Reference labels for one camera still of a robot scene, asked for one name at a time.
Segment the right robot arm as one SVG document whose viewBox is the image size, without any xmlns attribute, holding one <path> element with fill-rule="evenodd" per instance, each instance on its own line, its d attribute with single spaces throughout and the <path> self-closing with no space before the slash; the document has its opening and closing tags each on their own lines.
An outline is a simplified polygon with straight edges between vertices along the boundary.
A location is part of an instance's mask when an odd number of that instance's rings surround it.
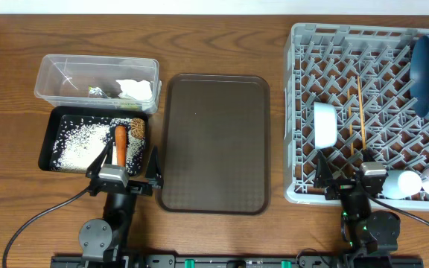
<svg viewBox="0 0 429 268">
<path fill-rule="evenodd" d="M 367 150 L 362 157 L 363 162 L 352 177 L 335 179 L 323 153 L 317 153 L 314 187 L 325 190 L 326 200 L 340 201 L 341 232 L 351 244 L 351 249 L 339 258 L 342 267 L 390 265 L 390 253 L 398 249 L 399 217 L 388 211 L 373 211 L 370 204 L 383 189 L 387 169 Z"/>
</svg>

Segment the light blue rice bowl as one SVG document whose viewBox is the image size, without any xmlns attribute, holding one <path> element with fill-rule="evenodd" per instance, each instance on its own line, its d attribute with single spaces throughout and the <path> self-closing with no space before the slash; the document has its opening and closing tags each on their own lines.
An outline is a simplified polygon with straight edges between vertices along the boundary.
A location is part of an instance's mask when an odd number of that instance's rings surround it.
<svg viewBox="0 0 429 268">
<path fill-rule="evenodd" d="M 334 106 L 314 103 L 314 147 L 324 149 L 337 142 L 337 119 Z"/>
</svg>

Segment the yellow green snack wrapper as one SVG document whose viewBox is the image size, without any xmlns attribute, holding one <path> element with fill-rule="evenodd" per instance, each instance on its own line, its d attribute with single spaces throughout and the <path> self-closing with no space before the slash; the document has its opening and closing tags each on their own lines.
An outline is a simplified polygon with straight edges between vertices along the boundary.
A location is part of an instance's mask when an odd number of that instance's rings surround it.
<svg viewBox="0 0 429 268">
<path fill-rule="evenodd" d="M 104 109 L 140 109 L 142 105 L 121 89 L 89 87 L 87 106 Z"/>
</svg>

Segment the white napkin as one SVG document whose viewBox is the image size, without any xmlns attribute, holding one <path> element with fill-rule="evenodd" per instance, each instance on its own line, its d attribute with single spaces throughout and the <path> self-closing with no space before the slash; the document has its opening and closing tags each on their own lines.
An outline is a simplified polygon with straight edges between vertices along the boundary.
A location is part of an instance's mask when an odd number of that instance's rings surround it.
<svg viewBox="0 0 429 268">
<path fill-rule="evenodd" d="M 151 84 L 147 80 L 116 80 L 121 93 L 118 95 L 123 99 L 133 99 L 136 101 L 148 101 L 153 97 Z"/>
</svg>

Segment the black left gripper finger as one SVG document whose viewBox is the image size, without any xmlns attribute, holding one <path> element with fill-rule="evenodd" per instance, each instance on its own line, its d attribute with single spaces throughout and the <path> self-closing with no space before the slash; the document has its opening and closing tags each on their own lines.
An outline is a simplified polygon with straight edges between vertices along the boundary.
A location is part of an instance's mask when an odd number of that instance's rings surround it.
<svg viewBox="0 0 429 268">
<path fill-rule="evenodd" d="M 150 158 L 147 163 L 145 179 L 156 189 L 162 189 L 164 180 L 162 178 L 162 169 L 159 163 L 159 154 L 157 146 L 154 146 L 150 153 Z"/>
<path fill-rule="evenodd" d="M 112 163 L 113 142 L 109 141 L 101 153 L 95 158 L 90 166 L 86 169 L 86 177 L 90 179 L 98 178 L 98 174 L 104 164 Z"/>
</svg>

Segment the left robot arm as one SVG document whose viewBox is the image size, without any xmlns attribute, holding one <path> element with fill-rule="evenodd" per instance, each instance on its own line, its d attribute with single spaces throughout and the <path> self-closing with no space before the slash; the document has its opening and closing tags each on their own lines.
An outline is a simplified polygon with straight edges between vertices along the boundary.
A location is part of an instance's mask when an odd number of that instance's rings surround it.
<svg viewBox="0 0 429 268">
<path fill-rule="evenodd" d="M 107 194 L 103 217 L 84 223 L 79 232 L 85 267 L 110 267 L 116 264 L 127 266 L 129 258 L 121 253 L 127 245 L 138 196 L 152 196 L 153 191 L 163 187 L 158 148 L 153 147 L 147 164 L 145 181 L 130 179 L 127 169 L 111 163 L 113 145 L 107 144 L 86 169 L 90 179 L 87 192 L 95 197 L 100 192 Z"/>
</svg>

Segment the orange carrot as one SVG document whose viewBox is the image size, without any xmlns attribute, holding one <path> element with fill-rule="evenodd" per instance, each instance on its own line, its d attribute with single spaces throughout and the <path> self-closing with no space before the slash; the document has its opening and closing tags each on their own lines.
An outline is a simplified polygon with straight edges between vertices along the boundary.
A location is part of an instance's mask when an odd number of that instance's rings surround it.
<svg viewBox="0 0 429 268">
<path fill-rule="evenodd" d="M 123 125 L 119 125 L 115 128 L 115 147 L 117 165 L 124 167 L 126 165 L 127 155 L 127 131 Z"/>
</svg>

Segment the brown food scrap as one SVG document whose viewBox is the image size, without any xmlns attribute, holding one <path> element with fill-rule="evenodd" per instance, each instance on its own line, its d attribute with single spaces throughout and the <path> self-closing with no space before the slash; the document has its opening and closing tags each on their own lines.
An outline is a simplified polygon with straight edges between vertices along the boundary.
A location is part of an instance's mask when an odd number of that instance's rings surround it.
<svg viewBox="0 0 429 268">
<path fill-rule="evenodd" d="M 137 139 L 145 137 L 145 121 L 141 118 L 133 118 L 130 122 L 130 134 Z"/>
</svg>

